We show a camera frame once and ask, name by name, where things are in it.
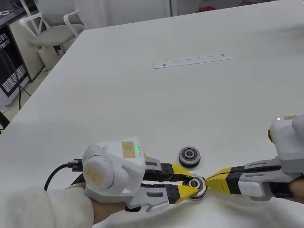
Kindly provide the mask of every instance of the red object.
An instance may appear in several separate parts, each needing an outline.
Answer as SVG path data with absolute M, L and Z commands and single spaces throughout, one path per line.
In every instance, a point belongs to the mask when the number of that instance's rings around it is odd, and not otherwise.
M 212 7 L 212 6 L 207 6 L 204 8 L 200 8 L 200 12 L 207 12 L 207 11 L 212 11 L 212 10 L 216 10 L 216 8 Z

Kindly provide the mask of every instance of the metal bearing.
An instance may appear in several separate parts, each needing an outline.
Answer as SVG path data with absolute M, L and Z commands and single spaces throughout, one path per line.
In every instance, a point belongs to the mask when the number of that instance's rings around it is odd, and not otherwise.
M 189 181 L 184 181 L 183 184 L 199 189 L 199 191 L 195 195 L 189 197 L 190 200 L 200 200 L 205 196 L 205 193 L 208 188 L 206 185 L 205 178 L 198 175 L 193 175 L 193 179 Z
M 200 162 L 200 152 L 191 146 L 184 147 L 180 150 L 180 164 L 186 168 L 194 168 Z

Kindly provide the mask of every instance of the white table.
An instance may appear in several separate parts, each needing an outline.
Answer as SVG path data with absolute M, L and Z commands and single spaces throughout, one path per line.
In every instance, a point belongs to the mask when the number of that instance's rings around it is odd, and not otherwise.
M 236 60 L 152 67 L 221 52 Z M 43 186 L 89 144 L 130 135 L 163 162 L 178 162 L 184 146 L 198 148 L 202 160 L 193 172 L 202 176 L 271 159 L 271 120 L 304 112 L 303 72 L 301 0 L 84 31 L 0 136 L 1 192 Z M 50 189 L 76 176 L 61 171 Z M 304 225 L 303 210 L 286 200 L 255 203 L 208 191 L 201 202 L 121 213 L 101 226 L 296 228 Z

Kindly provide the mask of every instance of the white sleeve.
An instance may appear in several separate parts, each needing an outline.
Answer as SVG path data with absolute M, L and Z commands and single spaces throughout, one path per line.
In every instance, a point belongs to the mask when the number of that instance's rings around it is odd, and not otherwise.
M 94 221 L 92 202 L 81 187 L 20 191 L 5 200 L 1 214 L 6 228 L 91 228 Z

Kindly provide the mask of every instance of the barcode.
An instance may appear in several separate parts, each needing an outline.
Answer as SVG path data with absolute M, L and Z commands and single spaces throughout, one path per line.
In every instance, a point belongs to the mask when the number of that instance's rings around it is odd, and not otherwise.
M 19 66 L 18 69 L 8 78 L 5 80 L 4 83 L 2 83 L 3 88 L 8 93 L 17 82 L 25 75 L 25 69 L 23 65 Z

